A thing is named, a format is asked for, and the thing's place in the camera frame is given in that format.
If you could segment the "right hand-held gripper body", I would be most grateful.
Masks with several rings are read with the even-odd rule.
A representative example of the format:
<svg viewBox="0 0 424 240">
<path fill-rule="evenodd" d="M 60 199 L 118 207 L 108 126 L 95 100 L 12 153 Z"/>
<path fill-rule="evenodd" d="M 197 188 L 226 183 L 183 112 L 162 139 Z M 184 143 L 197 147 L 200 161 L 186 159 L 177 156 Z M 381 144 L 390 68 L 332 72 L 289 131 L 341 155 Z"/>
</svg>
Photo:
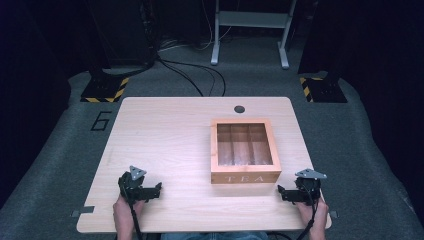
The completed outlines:
<svg viewBox="0 0 424 240">
<path fill-rule="evenodd" d="M 298 189 L 296 202 L 313 205 L 321 196 L 321 181 L 326 179 L 327 175 L 307 168 L 297 172 L 296 176 L 295 184 Z"/>
</svg>

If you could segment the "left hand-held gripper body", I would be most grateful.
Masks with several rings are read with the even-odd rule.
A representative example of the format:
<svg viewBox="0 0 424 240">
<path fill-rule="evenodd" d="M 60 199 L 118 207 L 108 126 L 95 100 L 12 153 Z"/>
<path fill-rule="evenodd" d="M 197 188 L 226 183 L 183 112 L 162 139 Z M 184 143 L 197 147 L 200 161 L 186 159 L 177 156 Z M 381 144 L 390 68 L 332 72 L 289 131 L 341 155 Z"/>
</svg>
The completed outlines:
<svg viewBox="0 0 424 240">
<path fill-rule="evenodd" d="M 130 166 L 129 170 L 118 179 L 120 195 L 128 204 L 134 204 L 137 201 L 146 201 L 142 186 L 145 174 L 145 170 Z"/>
</svg>

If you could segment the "person's right hand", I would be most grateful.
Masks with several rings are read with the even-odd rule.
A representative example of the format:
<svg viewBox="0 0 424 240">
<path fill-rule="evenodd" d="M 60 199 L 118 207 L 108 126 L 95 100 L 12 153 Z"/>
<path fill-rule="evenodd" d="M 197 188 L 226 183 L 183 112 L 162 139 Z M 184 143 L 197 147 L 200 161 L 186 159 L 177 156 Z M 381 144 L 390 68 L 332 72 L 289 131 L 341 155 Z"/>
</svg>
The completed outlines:
<svg viewBox="0 0 424 240">
<path fill-rule="evenodd" d="M 310 220 L 314 220 L 314 223 L 321 222 L 327 224 L 329 207 L 322 198 L 319 198 L 317 203 L 312 206 L 308 206 L 305 203 L 296 203 L 295 206 L 299 210 L 300 218 L 305 225 Z"/>
</svg>

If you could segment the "person's left hand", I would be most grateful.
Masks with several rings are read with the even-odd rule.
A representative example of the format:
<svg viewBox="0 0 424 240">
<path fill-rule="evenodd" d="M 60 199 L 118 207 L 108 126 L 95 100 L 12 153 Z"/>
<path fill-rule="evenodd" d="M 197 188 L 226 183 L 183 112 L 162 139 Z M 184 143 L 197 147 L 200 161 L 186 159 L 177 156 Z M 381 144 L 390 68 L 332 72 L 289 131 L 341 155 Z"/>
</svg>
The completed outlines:
<svg viewBox="0 0 424 240">
<path fill-rule="evenodd" d="M 143 201 L 138 201 L 133 205 L 133 210 L 137 217 L 140 217 L 143 207 Z M 121 195 L 118 196 L 118 199 L 113 204 L 113 216 L 116 223 L 129 224 L 133 221 L 130 206 Z"/>
</svg>

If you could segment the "wooden box with glass lid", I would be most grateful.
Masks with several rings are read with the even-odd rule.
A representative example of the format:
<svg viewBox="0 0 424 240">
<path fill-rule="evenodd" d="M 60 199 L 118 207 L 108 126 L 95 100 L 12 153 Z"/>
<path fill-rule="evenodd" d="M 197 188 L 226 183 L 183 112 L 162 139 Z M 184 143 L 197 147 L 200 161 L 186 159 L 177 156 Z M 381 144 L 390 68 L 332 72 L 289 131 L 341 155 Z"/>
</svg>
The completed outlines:
<svg viewBox="0 0 424 240">
<path fill-rule="evenodd" d="M 281 163 L 271 122 L 264 118 L 211 122 L 211 183 L 276 183 Z"/>
</svg>

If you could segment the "black hazard-striped stand base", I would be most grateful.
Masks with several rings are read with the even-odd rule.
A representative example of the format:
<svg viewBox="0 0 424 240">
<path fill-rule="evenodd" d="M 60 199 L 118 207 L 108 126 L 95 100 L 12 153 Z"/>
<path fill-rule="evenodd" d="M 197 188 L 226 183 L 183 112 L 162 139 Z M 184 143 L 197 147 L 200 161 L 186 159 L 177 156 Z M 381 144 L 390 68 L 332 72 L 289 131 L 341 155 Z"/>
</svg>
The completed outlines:
<svg viewBox="0 0 424 240">
<path fill-rule="evenodd" d="M 300 83 L 308 102 L 313 103 L 346 103 L 347 99 L 340 86 L 328 83 L 323 78 L 301 77 Z"/>
<path fill-rule="evenodd" d="M 91 79 L 81 94 L 81 102 L 117 102 L 129 81 L 126 74 L 109 74 L 103 70 L 90 71 Z"/>
</svg>

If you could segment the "black cabinet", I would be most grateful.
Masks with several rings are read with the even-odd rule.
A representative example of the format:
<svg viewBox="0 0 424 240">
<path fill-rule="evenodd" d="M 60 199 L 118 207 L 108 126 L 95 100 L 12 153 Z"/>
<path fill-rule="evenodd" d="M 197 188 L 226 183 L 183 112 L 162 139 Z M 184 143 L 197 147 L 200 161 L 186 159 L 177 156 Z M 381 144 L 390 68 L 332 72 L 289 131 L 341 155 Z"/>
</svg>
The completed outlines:
<svg viewBox="0 0 424 240">
<path fill-rule="evenodd" d="M 108 63 L 150 68 L 156 50 L 151 0 L 87 0 Z"/>
</svg>

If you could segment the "white metal stand frame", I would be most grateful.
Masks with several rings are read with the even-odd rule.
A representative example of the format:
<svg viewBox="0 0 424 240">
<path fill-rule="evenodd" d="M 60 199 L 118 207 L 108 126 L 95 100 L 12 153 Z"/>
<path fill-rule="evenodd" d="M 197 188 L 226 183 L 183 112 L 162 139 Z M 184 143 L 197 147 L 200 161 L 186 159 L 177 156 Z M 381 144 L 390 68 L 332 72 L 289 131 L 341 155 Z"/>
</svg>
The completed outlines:
<svg viewBox="0 0 424 240">
<path fill-rule="evenodd" d="M 297 0 L 289 0 L 289 10 L 287 13 L 224 11 L 220 9 L 220 0 L 216 0 L 214 44 L 210 63 L 215 66 L 219 62 L 221 27 L 273 28 L 283 30 L 282 38 L 277 43 L 277 47 L 281 67 L 287 70 L 289 68 L 289 61 L 287 57 L 286 42 L 288 40 L 296 5 Z"/>
</svg>

